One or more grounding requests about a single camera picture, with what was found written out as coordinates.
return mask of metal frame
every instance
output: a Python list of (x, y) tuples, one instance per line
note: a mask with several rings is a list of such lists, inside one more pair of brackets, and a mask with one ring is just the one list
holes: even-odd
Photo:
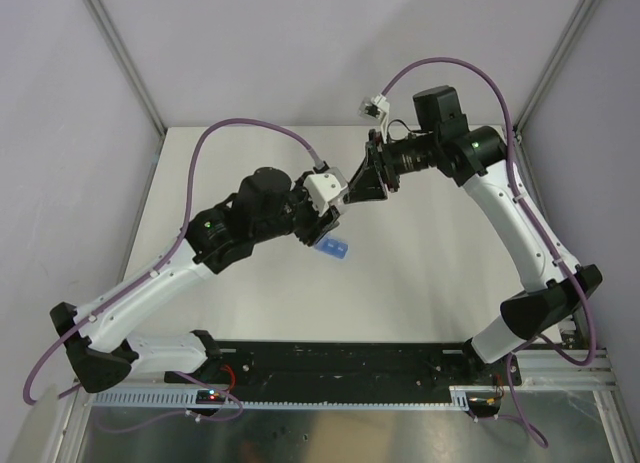
[[(515, 128), (517, 129), (516, 138), (519, 143), (517, 145), (517, 151), (518, 159), (521, 163), (521, 175), (529, 188), (534, 201), (539, 206), (543, 214), (546, 212), (538, 192), (535, 178), (531, 171), (529, 159), (525, 149), (520, 144), (522, 141), (521, 131), (528, 121), (530, 121), (548, 89), (553, 84), (553, 81), (567, 60), (576, 41), (584, 31), (584, 28), (600, 1), (601, 0), (579, 1), (551, 56), (547, 60), (533, 91), (529, 95), (523, 111), (515, 120)], [(114, 58), (123, 71), (125, 78), (131, 85), (131, 88), (142, 104), (145, 113), (160, 136), (160, 144), (157, 151), (157, 157), (159, 157), (167, 128), (164, 125), (162, 118), (160, 117), (155, 104), (142, 81), (142, 78), (136, 70), (136, 67), (131, 60), (131, 57), (127, 52), (126, 47), (106, 8), (104, 7), (102, 0), (84, 0), (84, 2), (94, 18), (101, 34), (105, 38)], [(138, 224), (146, 203), (151, 181), (155, 174), (156, 163), (157, 158), (149, 173), (144, 196), (140, 204), (136, 224), (132, 232), (132, 237), (127, 251), (127, 258), (125, 258), (125, 264), (122, 267), (121, 276), (124, 274), (126, 261), (128, 260), (131, 248), (133, 247), (133, 241), (135, 239)], [(585, 351), (574, 350), (569, 351), (569, 353), (576, 358), (583, 358)], [(626, 414), (624, 405), (621, 402), (620, 394), (617, 391), (616, 379), (612, 372), (606, 351), (598, 351), (596, 360), (588, 368), (572, 366), (568, 362), (562, 360), (553, 350), (521, 351), (518, 353), (518, 362), (523, 377), (523, 385), (518, 388), (521, 391), (592, 391), (614, 461), (637, 461), (637, 459), (640, 458), (637, 441), (635, 440), (635, 436), (631, 430), (628, 415)], [(452, 387), (452, 403), (448, 405), (410, 405), (404, 409), (444, 409), (460, 411), (468, 408), (465, 396), (467, 391), (483, 390), (491, 390), (491, 388)], [(167, 387), (165, 384), (156, 382), (155, 380), (131, 382), (127, 387), (114, 388), (113, 390), (97, 396), (88, 395), (84, 391), (80, 391), (73, 397), (73, 402), (67, 407), (68, 413), (66, 418), (63, 419), (61, 441), (58, 445), (55, 445), (48, 461), (51, 463), (77, 461), (85, 430), (87, 428), (87, 423), (89, 421), (89, 414), (93, 406), (153, 406), (175, 408), (175, 405), (179, 404), (182, 405), (180, 407), (184, 407), (184, 401), (175, 396), (176, 392), (187, 395), (186, 398), (189, 399), (189, 395), (194, 395), (196, 391), (197, 388), (176, 390), (175, 388)], [(247, 407), (255, 409), (269, 409), (274, 408), (275, 405), (266, 405), (259, 402), (247, 402)], [(299, 405), (289, 406), (290, 409), (298, 409), (298, 407)], [(314, 405), (311, 407), (306, 406), (305, 408), (315, 408), (318, 410), (363, 409), (355, 405)], [(399, 408), (393, 406), (390, 407), (390, 409), (397, 410)]]

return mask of metal beam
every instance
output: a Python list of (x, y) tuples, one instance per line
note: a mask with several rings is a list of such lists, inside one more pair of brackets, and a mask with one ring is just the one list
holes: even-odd
[(569, 22), (562, 31), (558, 43), (556, 43), (551, 52), (551, 56), (545, 63), (544, 69), (533, 87), (533, 91), (529, 94), (524, 109), (516, 118), (515, 129), (517, 132), (523, 131), (535, 113), (601, 1), (580, 0), (578, 2), (571, 18), (569, 18)]
[(153, 127), (158, 132), (159, 137), (164, 137), (167, 133), (167, 128), (158, 113), (158, 110), (149, 95), (138, 70), (133, 64), (133, 60), (127, 51), (127, 48), (122, 41), (122, 38), (118, 34), (118, 31), (107, 12), (102, 0), (83, 0), (89, 13), (93, 17), (96, 26), (100, 30), (100, 33), (104, 37), (107, 46), (111, 50), (113, 57), (115, 58), (118, 66), (122, 70), (125, 78), (129, 82), (131, 89), (140, 101), (143, 110), (149, 117), (149, 120), (153, 124)]

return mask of white wall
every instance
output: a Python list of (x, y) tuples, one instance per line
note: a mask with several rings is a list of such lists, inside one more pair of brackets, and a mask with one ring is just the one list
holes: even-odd
[(604, 0), (526, 128), (542, 197), (559, 235), (604, 283), (598, 336), (640, 431), (640, 0)]
[[(81, 0), (0, 0), (0, 461), (49, 309), (112, 286), (158, 138)], [(35, 395), (68, 383), (61, 352)]]
[[(284, 125), (361, 125), (358, 106), (405, 65), (468, 59), (517, 112), (578, 0), (104, 0), (168, 126), (249, 116)], [(448, 83), (473, 123), (502, 123), (491, 91), (450, 65), (394, 88)]]

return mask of robotic arm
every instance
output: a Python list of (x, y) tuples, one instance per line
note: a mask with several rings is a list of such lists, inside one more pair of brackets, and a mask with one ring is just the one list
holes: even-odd
[[(514, 196), (507, 178), (506, 147), (498, 133), (490, 127), (470, 131), (451, 87), (427, 90), (413, 99), (421, 130), (394, 142), (387, 142), (384, 97), (363, 104), (365, 115), (381, 121), (381, 131), (369, 132), (364, 161), (350, 182), (326, 165), (295, 183), (280, 170), (258, 169), (242, 181), (237, 193), (191, 220), (185, 239), (160, 269), (154, 261), (91, 303), (77, 308), (60, 303), (53, 308), (51, 317), (60, 335), (89, 318), (65, 343), (85, 390), (104, 391), (130, 374), (180, 371), (206, 377), (217, 371), (221, 352), (206, 331), (179, 337), (147, 337), (133, 331), (177, 293), (251, 256), (257, 243), (293, 233), (312, 246), (338, 225), (347, 205), (384, 200), (388, 192), (398, 191), (401, 175), (430, 167), (452, 178), (482, 208), (507, 247), (524, 288), (502, 303), (495, 321), (465, 343), (470, 368), (493, 363), (573, 313), (579, 297), (517, 199), (528, 200), (587, 295), (602, 276), (594, 265), (580, 266), (526, 193)], [(516, 182), (522, 186), (517, 175)], [(93, 316), (103, 301), (144, 274), (150, 278)]]

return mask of blue object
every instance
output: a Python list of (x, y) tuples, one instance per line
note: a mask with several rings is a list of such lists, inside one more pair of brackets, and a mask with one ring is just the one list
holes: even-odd
[(343, 260), (344, 257), (347, 256), (349, 245), (344, 241), (336, 240), (335, 238), (331, 238), (331, 236), (326, 235), (316, 243), (314, 248), (326, 253), (327, 255), (333, 256), (334, 258)]

